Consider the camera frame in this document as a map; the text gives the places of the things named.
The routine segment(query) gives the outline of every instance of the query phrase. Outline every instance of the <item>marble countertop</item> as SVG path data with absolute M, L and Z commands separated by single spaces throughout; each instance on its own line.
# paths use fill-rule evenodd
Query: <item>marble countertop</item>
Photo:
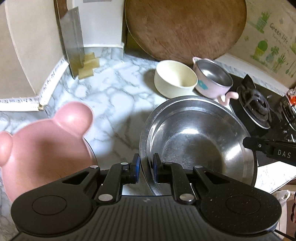
M 0 130 L 15 133 L 32 121 L 50 118 L 65 103 L 80 101 L 94 112 L 94 123 L 85 139 L 93 149 L 99 165 L 130 162 L 139 151 L 139 139 L 149 114 L 166 101 L 154 86 L 157 62 L 121 54 L 116 49 L 103 49 L 96 53 L 100 66 L 94 76 L 83 80 L 71 77 L 69 69 L 57 85 L 45 112 L 0 113 Z M 245 73 L 220 64 L 228 72 L 244 77 Z M 256 83 L 281 93 L 261 80 Z M 273 192 L 296 176 L 296 167 L 276 162 L 259 167 L 255 187 Z M 149 195 L 146 184 L 125 185 L 124 194 Z M 0 241 L 10 240 L 17 233 L 10 216 L 9 202 L 0 178 Z

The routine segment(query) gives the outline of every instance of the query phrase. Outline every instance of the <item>stainless steel bowl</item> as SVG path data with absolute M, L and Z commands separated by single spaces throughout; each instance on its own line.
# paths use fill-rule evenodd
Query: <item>stainless steel bowl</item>
M 203 165 L 213 171 L 254 185 L 257 165 L 244 148 L 249 133 L 241 121 L 217 102 L 197 96 L 170 99 L 148 117 L 140 138 L 143 173 L 155 195 L 169 195 L 170 187 L 156 184 L 152 157 L 179 163 L 185 169 Z
M 217 86 L 230 88 L 233 85 L 233 80 L 230 74 L 218 66 L 215 62 L 207 59 L 201 59 L 197 62 L 197 67 L 209 81 L 213 81 L 217 84 Z

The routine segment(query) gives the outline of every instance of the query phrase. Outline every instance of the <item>round wooden cutting board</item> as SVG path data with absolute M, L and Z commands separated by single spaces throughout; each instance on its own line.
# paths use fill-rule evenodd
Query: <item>round wooden cutting board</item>
M 246 23 L 245 0 L 126 0 L 128 29 L 158 60 L 192 64 L 215 59 L 239 39 Z

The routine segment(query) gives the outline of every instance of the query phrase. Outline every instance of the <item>stove burner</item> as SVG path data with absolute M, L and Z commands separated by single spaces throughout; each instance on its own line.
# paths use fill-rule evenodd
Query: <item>stove burner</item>
M 265 97 L 256 89 L 246 89 L 242 91 L 244 107 L 248 108 L 260 120 L 267 121 L 269 114 L 269 103 Z
M 243 85 L 237 88 L 237 92 L 240 104 L 248 116 L 261 128 L 269 129 L 271 115 L 266 98 L 258 90 Z
M 294 131 L 296 131 L 296 123 L 295 123 L 296 113 L 293 110 L 293 107 L 290 106 L 287 100 L 281 102 L 280 106 L 282 108 L 282 114 L 287 120 L 286 124 L 288 124 Z

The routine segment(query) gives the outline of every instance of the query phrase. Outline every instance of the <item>cup handle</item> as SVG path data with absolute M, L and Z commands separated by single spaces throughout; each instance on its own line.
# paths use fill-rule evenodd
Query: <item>cup handle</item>
M 193 64 L 196 64 L 197 61 L 201 60 L 201 58 L 199 57 L 193 57 L 192 58 L 192 61 L 193 61 Z
M 218 97 L 218 102 L 219 104 L 226 106 L 229 105 L 230 99 L 235 99 L 237 100 L 239 98 L 239 94 L 237 92 L 233 92 L 233 91 L 229 91 L 226 95 L 225 95 L 225 101 L 223 101 L 221 99 L 221 96 Z
M 199 57 L 193 57 L 192 58 L 193 64 L 196 64 L 196 62 L 199 61 L 199 60 L 201 60 L 201 59 L 204 59 L 206 61 L 209 61 L 209 62 L 212 62 L 212 63 L 216 64 L 213 60 L 211 60 L 209 58 L 199 58 Z

